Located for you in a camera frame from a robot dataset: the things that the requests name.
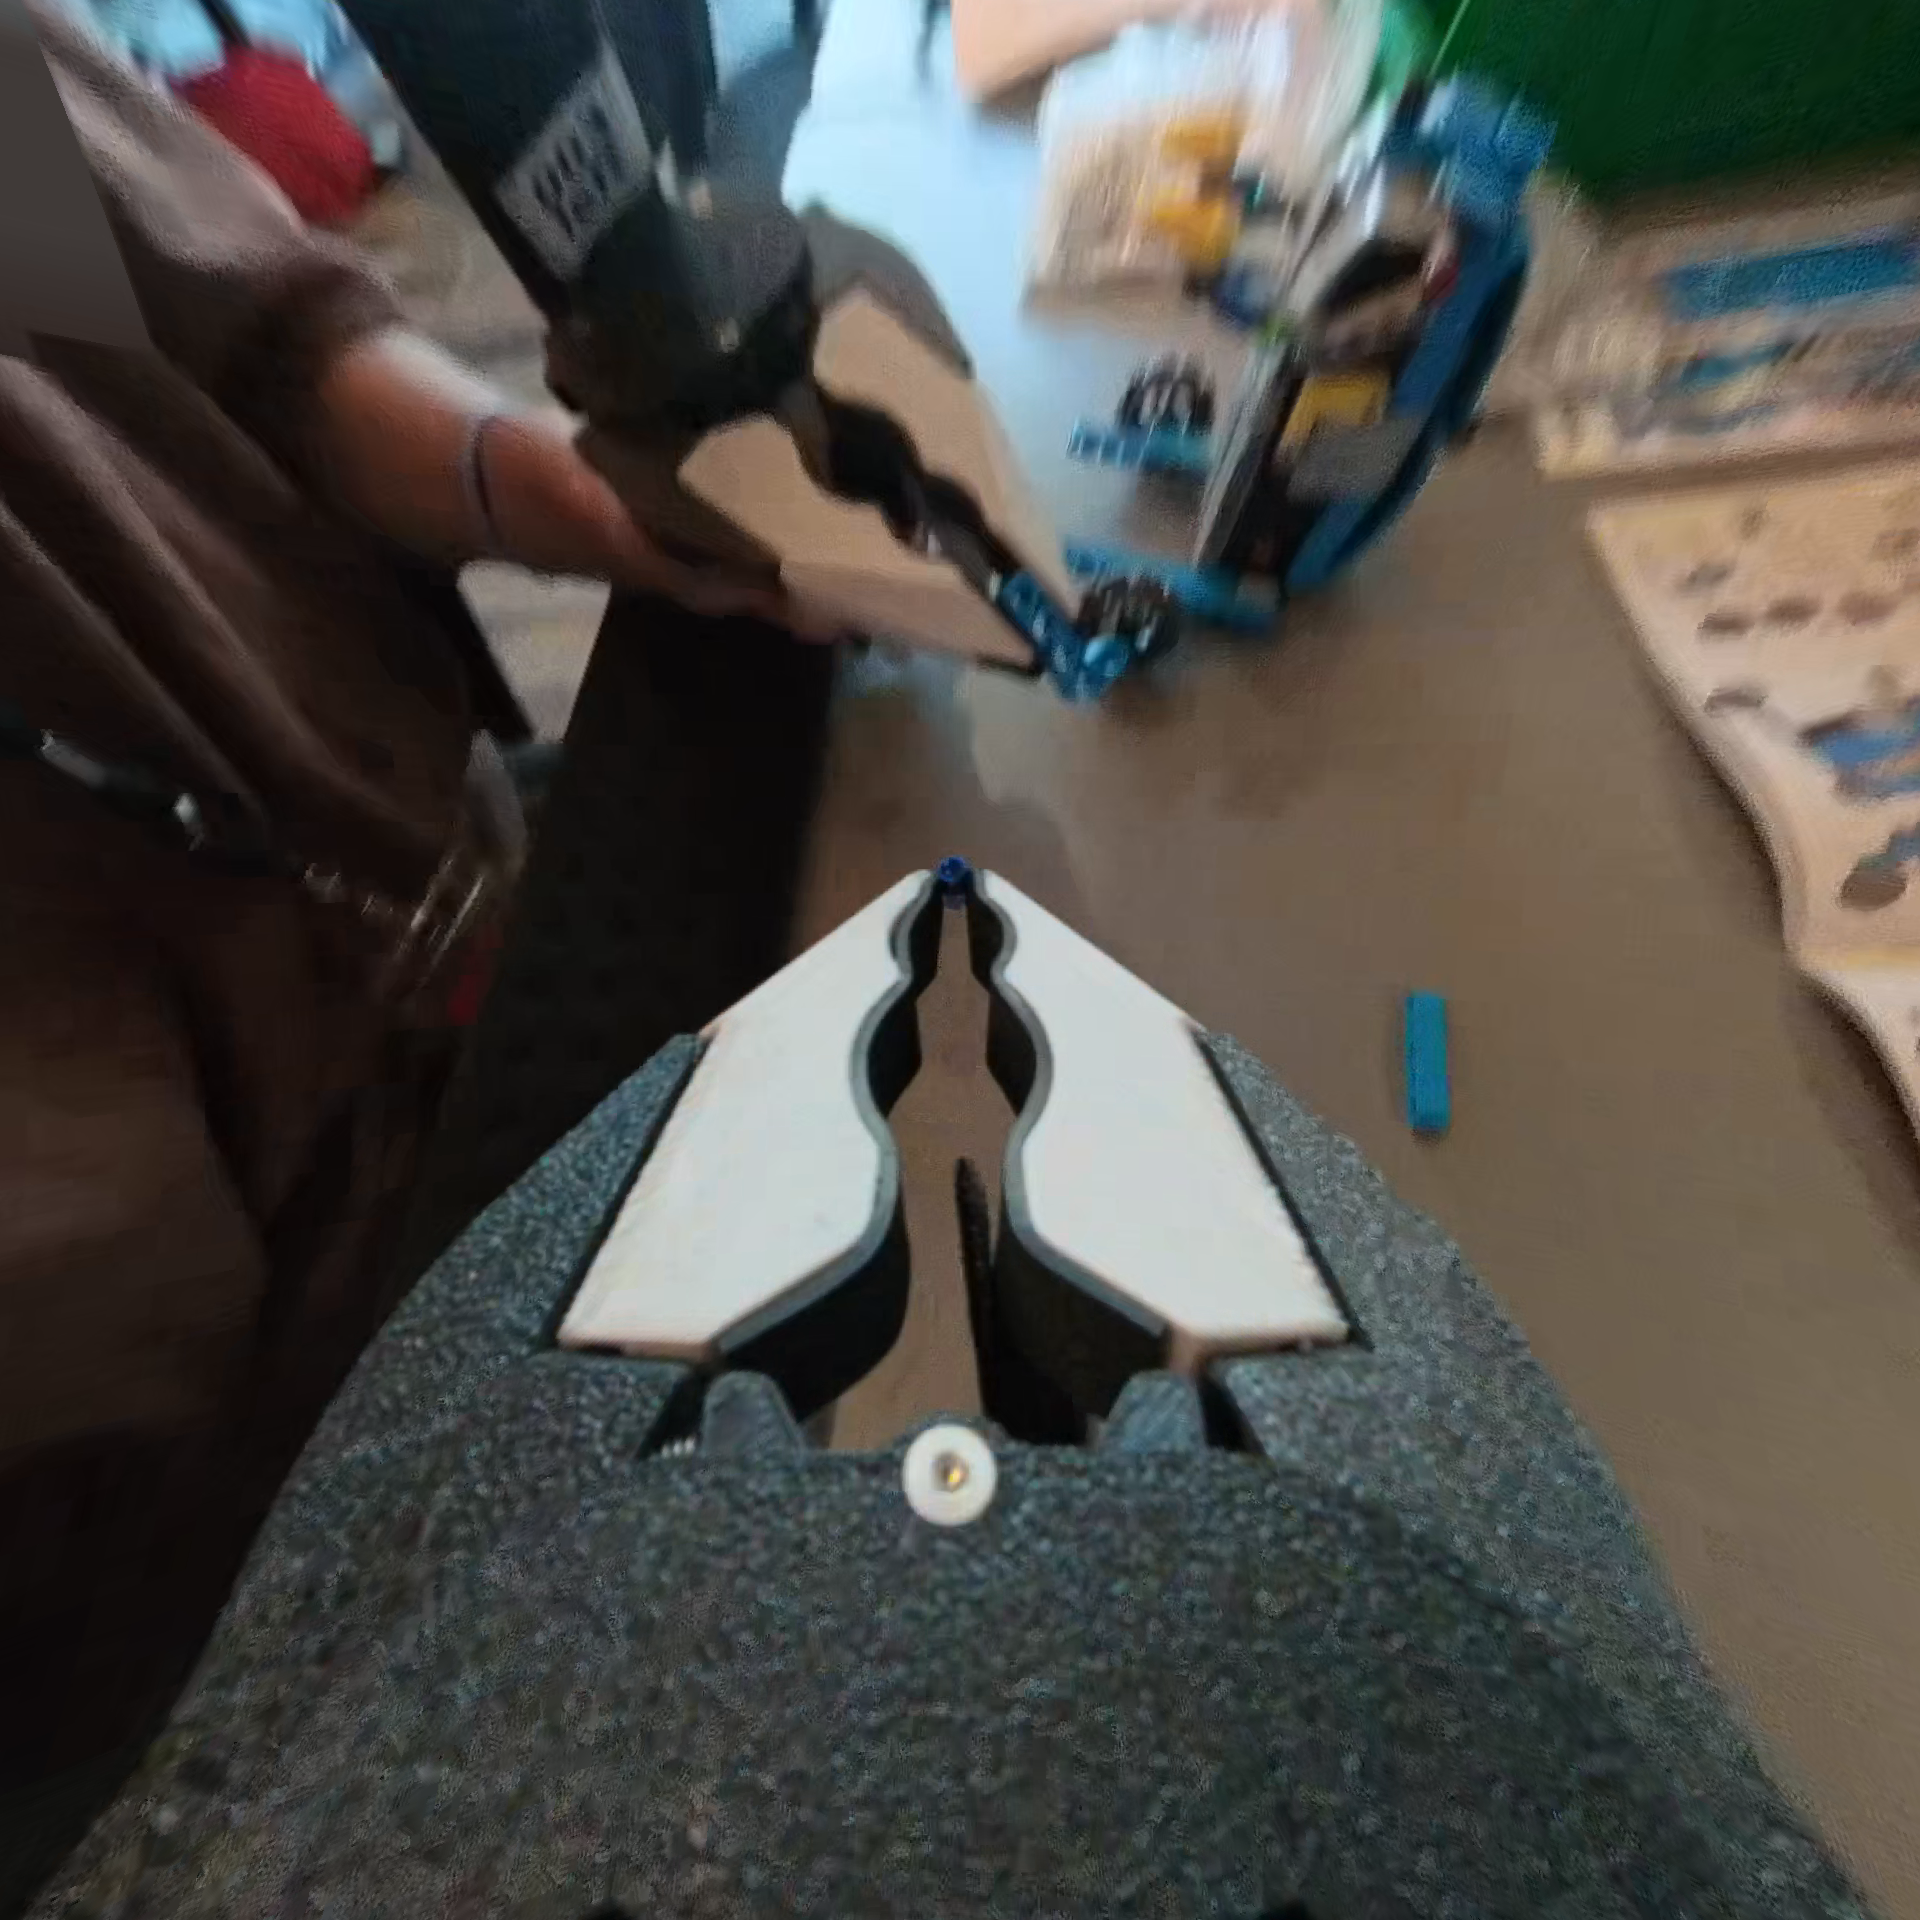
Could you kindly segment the green plastic item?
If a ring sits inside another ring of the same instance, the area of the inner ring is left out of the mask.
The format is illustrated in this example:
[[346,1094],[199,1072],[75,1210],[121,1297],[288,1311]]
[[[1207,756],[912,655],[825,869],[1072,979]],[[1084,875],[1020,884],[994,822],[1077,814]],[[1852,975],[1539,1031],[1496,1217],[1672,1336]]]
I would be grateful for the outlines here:
[[1917,5],[1404,5],[1592,201],[1917,149]]

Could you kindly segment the grey desk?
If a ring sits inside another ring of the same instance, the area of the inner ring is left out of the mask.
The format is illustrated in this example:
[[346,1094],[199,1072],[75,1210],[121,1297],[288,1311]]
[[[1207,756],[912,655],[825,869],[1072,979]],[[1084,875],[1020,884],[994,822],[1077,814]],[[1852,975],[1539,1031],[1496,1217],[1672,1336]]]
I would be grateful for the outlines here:
[[1500,1295],[1777,1776],[1917,1918],[1917,1152],[1580,511],[1487,433],[1278,636],[1096,708],[848,672],[789,943],[969,856],[1250,1048]]

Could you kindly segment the white blue printed sheet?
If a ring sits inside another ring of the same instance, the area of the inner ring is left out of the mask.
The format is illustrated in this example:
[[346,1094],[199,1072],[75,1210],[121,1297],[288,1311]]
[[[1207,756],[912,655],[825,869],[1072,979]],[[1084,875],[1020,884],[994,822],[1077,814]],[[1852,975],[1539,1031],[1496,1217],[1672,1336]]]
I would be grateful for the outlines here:
[[1621,248],[1570,304],[1531,412],[1552,479],[1917,442],[1917,214]]

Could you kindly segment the person's black trousers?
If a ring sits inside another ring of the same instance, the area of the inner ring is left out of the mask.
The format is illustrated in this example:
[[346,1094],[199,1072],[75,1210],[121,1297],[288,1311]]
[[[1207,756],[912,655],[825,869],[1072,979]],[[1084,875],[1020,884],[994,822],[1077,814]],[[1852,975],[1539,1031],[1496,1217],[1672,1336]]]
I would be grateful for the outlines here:
[[402,1277],[664,1045],[786,957],[839,655],[615,596],[486,993],[421,1166]]

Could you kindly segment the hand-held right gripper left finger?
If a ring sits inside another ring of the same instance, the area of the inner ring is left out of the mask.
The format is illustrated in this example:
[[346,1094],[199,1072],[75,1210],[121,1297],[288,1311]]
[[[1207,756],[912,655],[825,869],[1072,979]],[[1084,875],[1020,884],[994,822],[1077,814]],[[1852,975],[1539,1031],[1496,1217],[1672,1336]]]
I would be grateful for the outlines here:
[[920,869],[702,1028],[562,1349],[759,1373],[804,1421],[876,1373],[912,1288],[892,1110],[936,963],[940,882]]

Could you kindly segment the open instruction booklet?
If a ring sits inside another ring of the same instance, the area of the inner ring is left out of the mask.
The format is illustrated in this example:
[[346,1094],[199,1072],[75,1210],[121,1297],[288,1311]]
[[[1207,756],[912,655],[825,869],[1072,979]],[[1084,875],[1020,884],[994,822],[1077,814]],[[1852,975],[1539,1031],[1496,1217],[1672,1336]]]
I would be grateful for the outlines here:
[[1917,1128],[1917,461],[1606,500],[1587,534],[1753,822],[1795,975]]

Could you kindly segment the person's left hand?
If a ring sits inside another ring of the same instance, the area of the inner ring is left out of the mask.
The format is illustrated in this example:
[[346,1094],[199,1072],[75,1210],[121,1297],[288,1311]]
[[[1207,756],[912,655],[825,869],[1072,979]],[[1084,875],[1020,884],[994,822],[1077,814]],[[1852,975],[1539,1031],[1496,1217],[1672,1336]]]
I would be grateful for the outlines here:
[[494,418],[481,436],[478,461],[498,561],[659,596],[713,618],[764,618],[814,643],[853,636],[835,618],[792,599],[769,561],[649,534],[557,418]]

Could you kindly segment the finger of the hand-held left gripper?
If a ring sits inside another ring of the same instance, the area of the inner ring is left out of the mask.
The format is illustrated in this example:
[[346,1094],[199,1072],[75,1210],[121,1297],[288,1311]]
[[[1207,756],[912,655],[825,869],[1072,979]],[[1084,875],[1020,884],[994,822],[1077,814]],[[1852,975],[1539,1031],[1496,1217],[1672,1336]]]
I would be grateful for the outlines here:
[[868,281],[821,325],[825,492],[876,508],[908,550],[960,570],[1016,633],[1077,633],[1060,534],[969,359]]
[[825,492],[773,418],[708,436],[679,461],[679,485],[773,557],[799,611],[951,659],[1038,670],[1035,648],[958,566],[908,550],[876,508]]

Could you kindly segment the blue brick robot model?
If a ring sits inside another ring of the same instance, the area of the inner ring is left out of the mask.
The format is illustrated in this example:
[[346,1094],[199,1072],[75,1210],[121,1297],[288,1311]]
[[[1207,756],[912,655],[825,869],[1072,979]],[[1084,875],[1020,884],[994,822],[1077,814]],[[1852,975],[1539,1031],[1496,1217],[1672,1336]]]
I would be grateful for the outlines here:
[[1191,489],[1190,561],[1067,545],[1084,636],[1045,675],[1092,704],[1190,626],[1264,633],[1375,550],[1473,433],[1522,309],[1524,201],[1552,126],[1469,78],[1414,78],[1369,110],[1256,311],[1223,268],[1210,309],[1248,335],[1223,397],[1191,352],[1141,363],[1077,464]]

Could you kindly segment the red bag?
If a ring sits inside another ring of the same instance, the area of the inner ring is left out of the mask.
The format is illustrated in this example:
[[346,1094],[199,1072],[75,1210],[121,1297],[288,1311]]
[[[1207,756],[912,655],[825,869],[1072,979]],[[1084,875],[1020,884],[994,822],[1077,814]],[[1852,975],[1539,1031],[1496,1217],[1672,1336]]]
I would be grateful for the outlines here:
[[222,59],[174,83],[177,100],[247,157],[321,228],[363,216],[378,189],[366,132],[290,52],[228,44]]

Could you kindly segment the person in brown clothes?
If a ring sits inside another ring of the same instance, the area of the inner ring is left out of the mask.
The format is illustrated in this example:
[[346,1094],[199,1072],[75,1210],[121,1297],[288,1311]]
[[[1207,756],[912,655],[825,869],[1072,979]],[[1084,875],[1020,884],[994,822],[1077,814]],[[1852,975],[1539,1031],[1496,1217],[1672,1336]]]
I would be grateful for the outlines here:
[[215,132],[25,6],[149,350],[4,356],[4,1902],[181,1693],[393,1299],[448,1072],[404,925],[473,828],[478,631],[313,470],[394,326]]

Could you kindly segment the person's left forearm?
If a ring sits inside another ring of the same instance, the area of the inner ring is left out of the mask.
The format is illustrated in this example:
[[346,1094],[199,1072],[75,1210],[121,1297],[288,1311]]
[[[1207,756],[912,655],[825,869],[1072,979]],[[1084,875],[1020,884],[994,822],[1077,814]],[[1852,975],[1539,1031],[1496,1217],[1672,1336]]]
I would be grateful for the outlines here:
[[311,457],[323,492],[371,537],[441,561],[506,557],[494,448],[513,414],[428,340],[385,326],[313,381]]

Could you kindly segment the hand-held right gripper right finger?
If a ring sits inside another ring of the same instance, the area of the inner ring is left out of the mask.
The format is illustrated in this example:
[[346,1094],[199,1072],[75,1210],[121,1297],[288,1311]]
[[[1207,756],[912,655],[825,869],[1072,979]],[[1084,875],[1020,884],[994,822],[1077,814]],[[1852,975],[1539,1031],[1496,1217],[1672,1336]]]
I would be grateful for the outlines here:
[[969,1270],[978,1396],[1082,1445],[1129,1381],[1347,1347],[1338,1285],[1202,1026],[997,873],[966,952],[1008,1105],[990,1255]]

